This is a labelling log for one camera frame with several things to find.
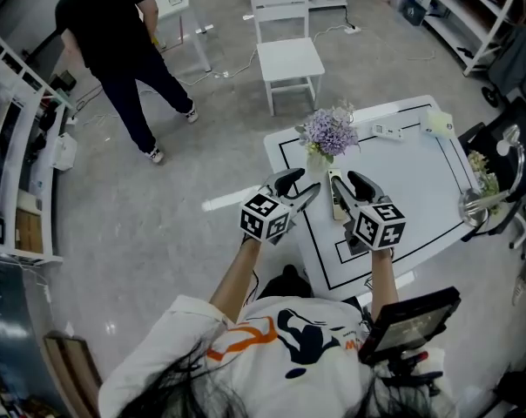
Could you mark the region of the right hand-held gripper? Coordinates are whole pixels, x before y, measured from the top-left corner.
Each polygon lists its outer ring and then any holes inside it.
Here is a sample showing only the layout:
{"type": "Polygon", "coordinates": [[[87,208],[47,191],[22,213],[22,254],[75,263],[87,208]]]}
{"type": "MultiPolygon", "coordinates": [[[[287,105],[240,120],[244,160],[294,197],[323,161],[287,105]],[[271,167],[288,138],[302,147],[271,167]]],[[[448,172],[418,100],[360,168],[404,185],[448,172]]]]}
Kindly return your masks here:
{"type": "Polygon", "coordinates": [[[333,176],[330,185],[348,216],[343,225],[348,249],[380,251],[397,245],[407,224],[405,215],[373,180],[355,171],[349,171],[347,178],[354,194],[339,176],[333,176]]]}

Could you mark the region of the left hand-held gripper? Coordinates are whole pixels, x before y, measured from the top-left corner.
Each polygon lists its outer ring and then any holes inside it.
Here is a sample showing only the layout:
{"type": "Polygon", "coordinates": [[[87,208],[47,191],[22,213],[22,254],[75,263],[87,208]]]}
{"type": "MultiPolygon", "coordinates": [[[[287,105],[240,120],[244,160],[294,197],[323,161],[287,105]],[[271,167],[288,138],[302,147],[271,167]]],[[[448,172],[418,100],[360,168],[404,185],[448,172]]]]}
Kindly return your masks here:
{"type": "Polygon", "coordinates": [[[289,223],[304,212],[320,193],[321,183],[313,183],[301,192],[295,182],[303,168],[275,173],[240,203],[239,228],[249,238],[277,245],[287,233],[289,223]]]}

